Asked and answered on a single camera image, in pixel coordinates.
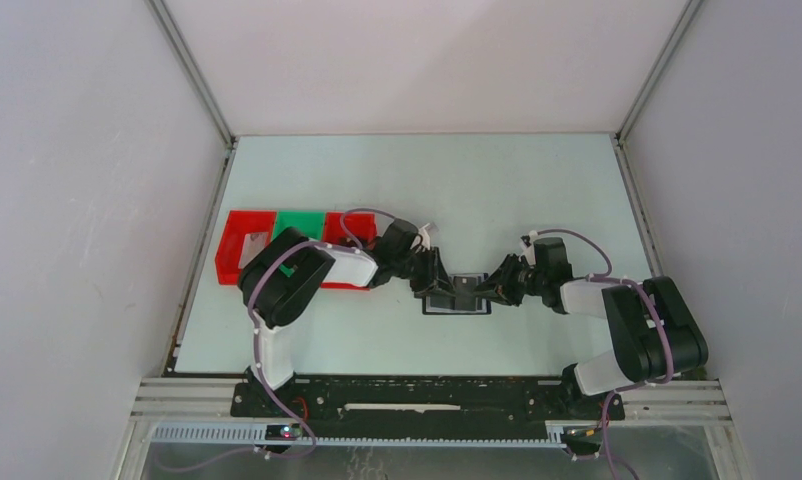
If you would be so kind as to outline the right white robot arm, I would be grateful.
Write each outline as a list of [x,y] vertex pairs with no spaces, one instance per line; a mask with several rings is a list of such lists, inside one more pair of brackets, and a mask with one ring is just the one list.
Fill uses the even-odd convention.
[[537,297],[559,315],[605,322],[610,350],[562,372],[558,402],[565,414],[583,418],[601,394],[668,383],[706,364],[705,337],[670,277],[618,278],[607,254],[601,256],[602,272],[577,276],[563,240],[568,233],[559,228],[529,232],[522,252],[506,256],[473,291],[477,298],[506,306]]

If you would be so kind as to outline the black leather card holder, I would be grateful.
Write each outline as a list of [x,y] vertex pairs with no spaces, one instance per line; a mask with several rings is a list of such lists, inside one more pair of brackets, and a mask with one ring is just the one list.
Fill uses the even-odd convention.
[[488,275],[485,273],[451,275],[450,280],[454,287],[454,296],[427,296],[423,298],[421,313],[425,316],[490,315],[492,313],[491,302],[473,294],[474,289],[487,279]]

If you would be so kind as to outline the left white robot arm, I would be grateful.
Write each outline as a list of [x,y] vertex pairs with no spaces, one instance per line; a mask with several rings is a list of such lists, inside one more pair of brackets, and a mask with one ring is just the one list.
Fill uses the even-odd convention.
[[286,384],[295,374],[292,324],[326,283],[372,290],[390,280],[406,280],[417,298],[454,299],[456,289],[438,248],[423,228],[394,218],[370,244],[315,240],[287,227],[242,269],[237,287],[253,324],[249,371],[260,382],[255,404],[281,416],[293,403]]

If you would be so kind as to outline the black VIP card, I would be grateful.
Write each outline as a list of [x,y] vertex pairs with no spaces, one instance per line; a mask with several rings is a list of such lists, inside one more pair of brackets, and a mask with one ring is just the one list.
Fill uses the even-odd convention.
[[484,310],[483,300],[474,294],[481,281],[479,275],[455,275],[452,277],[455,297],[453,309],[459,312],[478,312]]

